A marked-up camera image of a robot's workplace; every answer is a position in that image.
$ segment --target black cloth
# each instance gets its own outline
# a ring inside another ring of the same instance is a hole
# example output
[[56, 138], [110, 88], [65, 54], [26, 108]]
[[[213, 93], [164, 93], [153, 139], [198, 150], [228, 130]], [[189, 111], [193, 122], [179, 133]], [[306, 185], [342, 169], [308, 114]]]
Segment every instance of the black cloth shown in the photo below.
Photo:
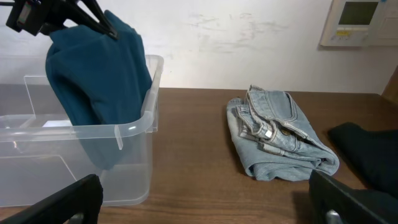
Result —
[[365, 131], [345, 123], [328, 134], [371, 187], [398, 198], [398, 130]]

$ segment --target clothing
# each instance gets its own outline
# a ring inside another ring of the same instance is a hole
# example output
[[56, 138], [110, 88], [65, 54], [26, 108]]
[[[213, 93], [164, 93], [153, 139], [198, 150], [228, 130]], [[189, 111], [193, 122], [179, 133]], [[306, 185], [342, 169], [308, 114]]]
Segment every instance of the clothing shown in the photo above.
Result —
[[398, 198], [398, 130], [365, 131], [344, 123], [328, 134], [368, 184]]
[[251, 86], [244, 101], [228, 103], [227, 118], [244, 169], [257, 180], [308, 180], [313, 169], [329, 175], [338, 169], [337, 156], [288, 93]]
[[74, 126], [138, 120], [152, 85], [140, 35], [111, 12], [105, 16], [119, 40], [86, 26], [50, 34], [45, 70]]

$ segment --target plastic bin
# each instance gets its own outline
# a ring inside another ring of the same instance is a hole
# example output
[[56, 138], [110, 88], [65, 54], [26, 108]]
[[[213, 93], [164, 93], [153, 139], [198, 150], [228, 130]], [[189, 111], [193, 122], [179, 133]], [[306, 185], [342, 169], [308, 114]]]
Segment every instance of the plastic bin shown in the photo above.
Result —
[[0, 97], [0, 207], [32, 205], [88, 174], [101, 180], [103, 205], [143, 202], [164, 61], [147, 55], [146, 62], [152, 87], [141, 118], [129, 124], [71, 126], [46, 76], [25, 76], [25, 86], [1, 85], [7, 96]]

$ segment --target wooden table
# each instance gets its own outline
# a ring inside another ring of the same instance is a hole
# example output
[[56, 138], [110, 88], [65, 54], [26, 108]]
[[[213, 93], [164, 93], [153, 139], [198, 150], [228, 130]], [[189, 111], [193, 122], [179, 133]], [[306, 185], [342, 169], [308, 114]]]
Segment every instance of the wooden table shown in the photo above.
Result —
[[[308, 181], [256, 181], [248, 177], [231, 141], [226, 104], [243, 90], [160, 90], [159, 132], [153, 145], [149, 198], [104, 207], [100, 223], [310, 223]], [[320, 140], [346, 121], [368, 130], [398, 129], [398, 107], [375, 94], [292, 92]], [[340, 160], [334, 178], [364, 185]], [[0, 209], [0, 219], [22, 208]]]

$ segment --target denim jeans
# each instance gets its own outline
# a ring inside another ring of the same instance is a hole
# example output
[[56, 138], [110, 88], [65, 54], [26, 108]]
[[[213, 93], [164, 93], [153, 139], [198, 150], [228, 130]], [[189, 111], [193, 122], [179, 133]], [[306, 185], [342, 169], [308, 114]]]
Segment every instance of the denim jeans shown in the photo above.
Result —
[[318, 139], [293, 98], [251, 86], [227, 105], [232, 140], [246, 173], [257, 180], [308, 180], [313, 169], [333, 175], [336, 154]]

